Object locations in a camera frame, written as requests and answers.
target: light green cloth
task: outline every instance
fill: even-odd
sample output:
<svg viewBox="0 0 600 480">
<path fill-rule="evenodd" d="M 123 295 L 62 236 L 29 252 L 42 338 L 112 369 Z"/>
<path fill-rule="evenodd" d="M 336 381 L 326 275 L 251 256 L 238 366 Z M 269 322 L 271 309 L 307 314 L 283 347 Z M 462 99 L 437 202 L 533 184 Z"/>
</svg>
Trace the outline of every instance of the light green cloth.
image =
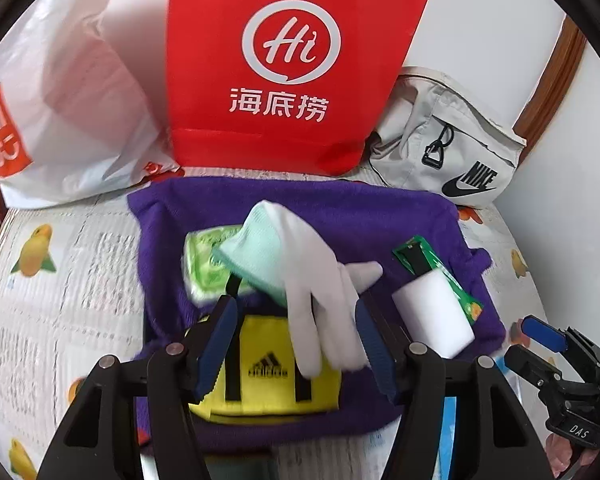
<svg viewBox="0 0 600 480">
<path fill-rule="evenodd" d="M 256 204 L 242 229 L 214 247 L 212 255 L 232 273 L 286 307 L 280 266 L 282 244 L 264 204 Z"/>
</svg>

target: black bag strap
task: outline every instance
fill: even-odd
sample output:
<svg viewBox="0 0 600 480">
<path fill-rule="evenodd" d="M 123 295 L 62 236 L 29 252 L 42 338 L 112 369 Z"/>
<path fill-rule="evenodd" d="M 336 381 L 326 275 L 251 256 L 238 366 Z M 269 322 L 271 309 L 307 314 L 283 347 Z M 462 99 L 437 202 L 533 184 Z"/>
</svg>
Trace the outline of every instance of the black bag strap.
<svg viewBox="0 0 600 480">
<path fill-rule="evenodd" d="M 238 299 L 238 289 L 242 279 L 231 274 L 229 280 L 226 283 L 226 293 L 229 296 Z M 244 310 L 239 310 L 238 325 L 234 333 L 234 337 L 231 339 L 229 349 L 224 359 L 224 400 L 232 400 L 240 402 L 242 400 L 242 380 L 240 378 L 240 331 L 242 330 L 242 324 L 244 323 Z M 311 381 L 306 379 L 300 373 L 298 364 L 294 363 L 295 382 L 296 382 L 296 402 L 302 402 L 304 400 L 311 400 Z"/>
</svg>

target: orange printed logo on plastic bag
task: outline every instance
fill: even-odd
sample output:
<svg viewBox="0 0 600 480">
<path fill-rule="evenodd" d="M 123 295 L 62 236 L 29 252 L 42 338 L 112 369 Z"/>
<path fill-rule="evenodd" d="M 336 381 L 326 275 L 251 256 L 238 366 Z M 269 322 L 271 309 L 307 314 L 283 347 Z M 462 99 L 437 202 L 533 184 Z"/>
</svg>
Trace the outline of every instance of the orange printed logo on plastic bag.
<svg viewBox="0 0 600 480">
<path fill-rule="evenodd" d="M 20 133 L 7 111 L 0 91 L 0 177 L 24 170 L 32 163 L 24 149 Z"/>
<path fill-rule="evenodd" d="M 148 162 L 143 169 L 147 172 L 147 174 L 155 175 L 162 171 L 162 165 L 156 164 L 155 162 Z"/>
</svg>

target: black plastic buckle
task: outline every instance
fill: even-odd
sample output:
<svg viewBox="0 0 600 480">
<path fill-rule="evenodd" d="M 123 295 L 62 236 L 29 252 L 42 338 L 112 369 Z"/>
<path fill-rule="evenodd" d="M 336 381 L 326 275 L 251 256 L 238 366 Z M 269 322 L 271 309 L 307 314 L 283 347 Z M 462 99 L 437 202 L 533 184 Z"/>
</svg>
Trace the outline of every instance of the black plastic buckle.
<svg viewBox="0 0 600 480">
<path fill-rule="evenodd" d="M 447 142 L 443 142 L 442 139 L 445 137 L 447 131 L 451 132 L 449 140 Z M 441 170 L 443 164 L 445 163 L 445 148 L 447 148 L 454 141 L 455 136 L 456 131 L 454 130 L 453 126 L 445 123 L 445 127 L 442 129 L 440 136 L 425 148 L 424 155 L 422 156 L 422 163 L 425 166 L 434 168 L 435 170 Z M 438 158 L 433 158 L 431 156 L 432 153 L 437 153 Z"/>
</svg>

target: adidas logo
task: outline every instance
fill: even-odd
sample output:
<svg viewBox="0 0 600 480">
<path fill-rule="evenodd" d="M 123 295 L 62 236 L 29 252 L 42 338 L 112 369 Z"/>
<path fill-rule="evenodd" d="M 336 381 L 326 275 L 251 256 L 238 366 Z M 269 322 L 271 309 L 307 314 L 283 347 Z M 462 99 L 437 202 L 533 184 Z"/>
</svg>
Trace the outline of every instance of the adidas logo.
<svg viewBox="0 0 600 480">
<path fill-rule="evenodd" d="M 273 352 L 269 352 L 260 361 L 249 368 L 249 377 L 284 378 L 288 376 Z"/>
</svg>

